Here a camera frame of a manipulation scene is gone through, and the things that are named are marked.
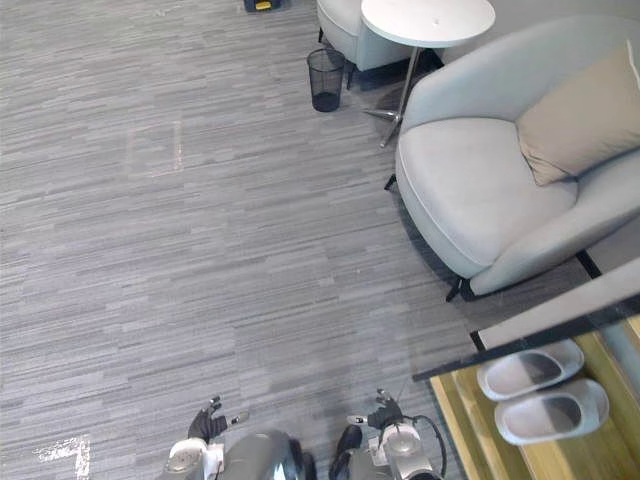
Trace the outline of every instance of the table base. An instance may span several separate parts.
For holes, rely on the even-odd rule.
[[[407,69],[407,77],[404,81],[404,86],[402,87],[402,95],[400,96],[400,105],[398,106],[398,111],[394,110],[376,110],[376,109],[365,109],[364,113],[369,115],[373,115],[374,117],[382,118],[385,120],[389,120],[391,125],[389,125],[389,129],[387,133],[382,137],[382,141],[380,142],[380,148],[384,148],[389,143],[389,140],[395,133],[395,131],[400,126],[402,122],[402,115],[407,106],[407,100],[409,99],[409,90],[411,87],[411,80],[413,79],[413,73],[416,70],[417,59],[420,56],[420,52],[422,48],[413,47],[411,50],[411,58],[409,59],[409,68]]]

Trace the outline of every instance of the side table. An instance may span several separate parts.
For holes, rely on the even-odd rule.
[[[496,15],[487,0],[362,0],[361,9],[364,23],[375,33],[413,47],[398,110],[364,110],[391,121],[380,142],[385,147],[402,122],[422,49],[460,45],[491,28]]]

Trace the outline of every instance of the throw pillow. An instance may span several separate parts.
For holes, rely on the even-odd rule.
[[[631,42],[547,93],[516,125],[538,185],[640,146],[640,78]]]

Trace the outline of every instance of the gray armchair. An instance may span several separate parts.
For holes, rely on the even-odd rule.
[[[507,35],[422,79],[396,150],[398,188],[427,243],[460,287],[487,294],[541,273],[640,215],[640,149],[539,187],[515,120],[640,24],[563,18]]]
[[[362,21],[362,0],[318,0],[320,39],[324,35],[358,70],[365,71],[409,58],[411,47],[372,32]],[[351,86],[353,68],[347,88]]]

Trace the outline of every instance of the wooden shelf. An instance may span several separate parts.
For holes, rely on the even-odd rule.
[[[635,327],[640,332],[640,319]],[[582,335],[575,341],[585,353],[580,375],[599,382],[610,402],[610,418],[601,428],[582,437],[514,447],[502,439],[495,427],[496,404],[478,387],[477,367],[431,379],[471,480],[640,478],[637,398],[598,333]]]

